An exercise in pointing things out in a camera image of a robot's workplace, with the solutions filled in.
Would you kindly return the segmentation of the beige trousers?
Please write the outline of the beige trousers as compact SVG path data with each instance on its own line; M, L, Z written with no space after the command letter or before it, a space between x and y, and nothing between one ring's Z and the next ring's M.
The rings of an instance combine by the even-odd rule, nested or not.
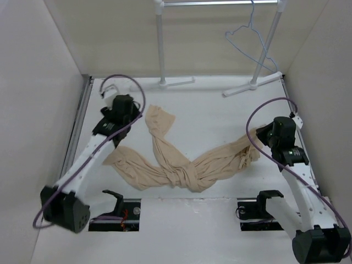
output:
M190 161L165 138L174 121L175 116L159 106L151 105L146 112L145 122L152 136L157 166L126 146L118 146L103 165L111 166L138 190L168 185L201 193L217 181L244 171L260 158L262 144L255 135L256 130L251 129L249 135L213 148Z

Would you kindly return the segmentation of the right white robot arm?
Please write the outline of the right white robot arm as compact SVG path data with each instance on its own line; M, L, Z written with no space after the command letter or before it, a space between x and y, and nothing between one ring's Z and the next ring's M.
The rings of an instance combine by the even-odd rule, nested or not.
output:
M273 216L286 231L298 263L338 263L349 247L351 234L338 225L332 209L318 194L309 159L295 144L298 124L302 124L299 119L276 117L256 130L257 138L279 163L298 208L292 209L280 191L269 190L259 193L255 211L263 218Z

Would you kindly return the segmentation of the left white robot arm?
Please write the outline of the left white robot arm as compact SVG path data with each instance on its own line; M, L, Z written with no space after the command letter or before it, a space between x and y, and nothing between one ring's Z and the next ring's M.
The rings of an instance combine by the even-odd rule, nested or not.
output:
M63 177L40 192L40 214L50 227L59 226L73 233L85 228L90 219L90 206L84 200L89 180L141 118L145 106L127 94L117 95L101 109L102 118L80 156Z

